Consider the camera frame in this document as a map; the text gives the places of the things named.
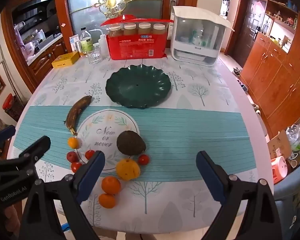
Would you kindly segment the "left human hand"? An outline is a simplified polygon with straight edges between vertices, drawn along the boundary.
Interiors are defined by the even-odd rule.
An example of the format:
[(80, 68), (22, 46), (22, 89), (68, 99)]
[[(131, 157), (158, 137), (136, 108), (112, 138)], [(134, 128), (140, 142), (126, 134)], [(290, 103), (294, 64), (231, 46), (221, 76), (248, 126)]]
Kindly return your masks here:
[(18, 218), (17, 210), (13, 205), (4, 210), (5, 229), (11, 233), (13, 237), (19, 237), (20, 220)]

